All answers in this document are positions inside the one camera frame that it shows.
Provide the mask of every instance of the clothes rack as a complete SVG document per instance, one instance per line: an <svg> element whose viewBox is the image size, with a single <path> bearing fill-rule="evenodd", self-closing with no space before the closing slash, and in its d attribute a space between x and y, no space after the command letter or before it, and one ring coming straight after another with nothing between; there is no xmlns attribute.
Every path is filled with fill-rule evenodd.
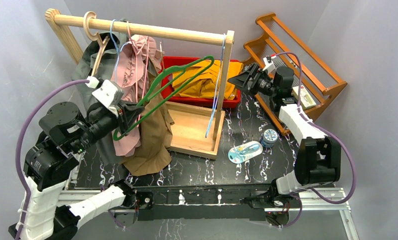
<svg viewBox="0 0 398 240"><path fill-rule="evenodd" d="M84 18L81 16L62 15L59 10L53 8L46 11L45 18L68 54L74 62L78 64L83 55L83 50L75 39L69 26L83 28ZM90 29L108 31L111 22L110 20L95 19L92 17L88 20L88 27ZM221 46L224 40L223 34L136 23L129 23L128 26L133 35L138 34L216 46ZM112 30L114 32L126 33L127 23L116 21L112 26ZM234 44L234 33L234 31L228 30L225 36L221 81L219 81L218 89L219 95L210 131L212 134L209 134L209 137L205 138L205 131L211 115L211 110L209 108L167 102L169 113L175 121L175 124L171 126L173 136L170 150L210 159L217 158L225 116L225 112L222 108L232 46Z"/></svg>

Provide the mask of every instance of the wooden tray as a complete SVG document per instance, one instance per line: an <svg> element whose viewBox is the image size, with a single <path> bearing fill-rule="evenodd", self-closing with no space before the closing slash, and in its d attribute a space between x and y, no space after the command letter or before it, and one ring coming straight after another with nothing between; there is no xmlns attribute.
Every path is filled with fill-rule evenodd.
<svg viewBox="0 0 398 240"><path fill-rule="evenodd" d="M209 135L205 138L212 111L210 108L170 101L166 102L166 106L174 120L174 124L171 126L172 141L169 150L216 159L225 112L221 111L219 124L215 124L216 118L213 118ZM220 134L214 139L215 126L218 127L216 132Z"/></svg>

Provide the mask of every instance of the blue can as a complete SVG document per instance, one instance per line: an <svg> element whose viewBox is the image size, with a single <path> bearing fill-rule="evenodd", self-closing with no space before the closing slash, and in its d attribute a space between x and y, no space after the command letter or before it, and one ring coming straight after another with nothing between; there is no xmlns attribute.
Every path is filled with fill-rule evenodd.
<svg viewBox="0 0 398 240"><path fill-rule="evenodd" d="M259 143L261 143L264 148L271 148L277 142L277 139L279 139L277 131L274 129L267 129L263 132Z"/></svg>

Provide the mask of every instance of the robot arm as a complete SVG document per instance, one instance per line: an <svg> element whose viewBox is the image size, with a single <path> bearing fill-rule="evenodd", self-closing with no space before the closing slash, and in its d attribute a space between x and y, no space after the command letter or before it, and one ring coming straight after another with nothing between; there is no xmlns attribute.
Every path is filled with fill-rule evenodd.
<svg viewBox="0 0 398 240"><path fill-rule="evenodd" d="M286 66L275 68L270 57L265 57L263 61L263 69L254 63L245 72L228 79L228 82L247 94L260 92L267 95L270 109L290 129L299 144L294 170L273 180L267 200L272 202L301 189L337 182L341 170L339 143L308 124L312 120L297 106L292 96L294 71ZM273 70L272 79L268 74Z"/></svg>
<svg viewBox="0 0 398 240"><path fill-rule="evenodd" d="M31 195L28 208L20 210L21 215L25 214L23 223L20 219L9 227L14 238L23 225L23 240L69 240L79 227L97 215L118 206L132 207L136 202L134 190L119 181L85 201L57 207L71 170L79 164L76 154L114 129L126 133L144 110L136 103L122 101L121 88L109 80L102 81L93 95L99 102L90 107L86 118L74 103L60 102L40 119L43 132L27 152L23 168Z"/></svg>

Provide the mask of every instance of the orange wooden rack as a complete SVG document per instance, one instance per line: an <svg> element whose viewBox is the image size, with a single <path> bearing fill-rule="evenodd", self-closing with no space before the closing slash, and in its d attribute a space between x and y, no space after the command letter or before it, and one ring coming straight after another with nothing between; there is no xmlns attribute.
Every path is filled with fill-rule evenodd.
<svg viewBox="0 0 398 240"><path fill-rule="evenodd" d="M343 81L327 66L275 13L262 15L256 19L255 23L263 29L263 34L257 39L248 41L243 45L250 54L250 57L243 61L243 64L247 66L252 63L258 63L263 68L265 65L262 59L265 56L281 52L293 52L297 54L301 58L300 61L302 64L302 84L313 95L317 103L317 106L305 110L305 113L315 121L345 88L347 82ZM290 55L281 55L280 59L282 61L280 64L292 68L294 74L299 79L296 58ZM289 134L289 129L280 122L259 94L256 95L256 99L280 133L283 136Z"/></svg>

